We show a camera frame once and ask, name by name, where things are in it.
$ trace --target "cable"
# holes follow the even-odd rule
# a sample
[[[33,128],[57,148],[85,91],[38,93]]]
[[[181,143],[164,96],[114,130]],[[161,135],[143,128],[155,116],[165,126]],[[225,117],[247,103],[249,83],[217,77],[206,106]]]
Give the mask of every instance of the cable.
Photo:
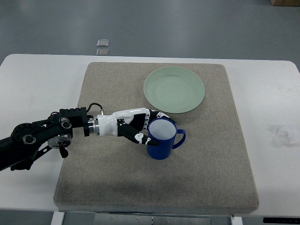
[[[93,105],[97,105],[97,106],[99,106],[102,110],[103,110],[103,107],[102,107],[102,105],[100,105],[100,104],[98,104],[98,103],[95,103],[95,102],[93,102],[93,103],[91,103],[90,104],[90,106],[88,107],[88,109],[86,110],[86,112],[88,113],[89,112],[89,110],[90,110],[90,108],[93,106]]]

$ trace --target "black robotic arm segment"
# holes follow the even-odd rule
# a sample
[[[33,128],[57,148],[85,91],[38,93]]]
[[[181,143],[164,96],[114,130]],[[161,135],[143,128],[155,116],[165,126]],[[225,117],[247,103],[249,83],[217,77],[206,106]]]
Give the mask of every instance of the black robotic arm segment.
[[[55,137],[57,148],[63,158],[68,156],[65,135],[73,135],[72,128],[83,127],[84,135],[89,136],[88,115],[86,108],[61,109],[46,120],[23,123],[16,126],[10,137],[0,140],[0,171],[8,167],[11,170],[29,170],[35,160],[47,153],[51,148],[39,151],[41,145]]]

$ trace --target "white table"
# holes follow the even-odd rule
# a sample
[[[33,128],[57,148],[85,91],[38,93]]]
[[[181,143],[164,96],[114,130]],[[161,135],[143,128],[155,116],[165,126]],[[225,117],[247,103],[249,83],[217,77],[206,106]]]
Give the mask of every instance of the white table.
[[[95,61],[224,65],[260,200],[249,216],[300,216],[300,74],[288,61],[9,55],[0,66],[0,139],[20,123],[75,108],[85,70]],[[29,171],[0,172],[0,209],[57,211],[61,165],[51,150]]]

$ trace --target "blue mug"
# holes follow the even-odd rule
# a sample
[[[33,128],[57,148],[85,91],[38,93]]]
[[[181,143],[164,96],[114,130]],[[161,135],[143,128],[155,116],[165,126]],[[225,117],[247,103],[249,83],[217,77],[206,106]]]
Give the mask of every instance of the blue mug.
[[[177,134],[183,134],[182,139],[174,144]],[[171,154],[172,149],[181,146],[186,139],[186,132],[177,129],[175,123],[165,118],[158,118],[148,126],[148,136],[159,142],[158,146],[148,145],[147,152],[154,159],[165,159]]]

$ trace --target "gray floor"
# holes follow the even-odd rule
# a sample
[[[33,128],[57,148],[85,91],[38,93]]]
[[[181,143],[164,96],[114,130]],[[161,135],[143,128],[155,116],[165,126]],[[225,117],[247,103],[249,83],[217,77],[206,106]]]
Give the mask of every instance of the gray floor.
[[[0,63],[13,53],[96,55],[99,39],[110,40],[110,56],[289,60],[300,69],[300,7],[269,0],[0,0]],[[50,224],[51,215],[2,210],[0,221]],[[68,213],[64,224],[90,223]]]

